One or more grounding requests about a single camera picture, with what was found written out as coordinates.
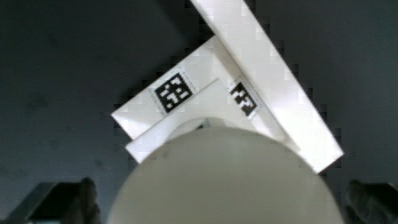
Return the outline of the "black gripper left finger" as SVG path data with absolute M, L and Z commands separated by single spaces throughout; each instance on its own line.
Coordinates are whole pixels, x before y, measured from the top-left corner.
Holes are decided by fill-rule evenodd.
M 97 183 L 89 177 L 79 182 L 38 184 L 6 224 L 102 224 Z

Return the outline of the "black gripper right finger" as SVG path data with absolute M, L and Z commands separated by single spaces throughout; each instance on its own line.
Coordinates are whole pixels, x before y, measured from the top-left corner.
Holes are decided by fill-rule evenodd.
M 398 224 L 398 189 L 392 184 L 352 180 L 345 196 L 349 224 Z

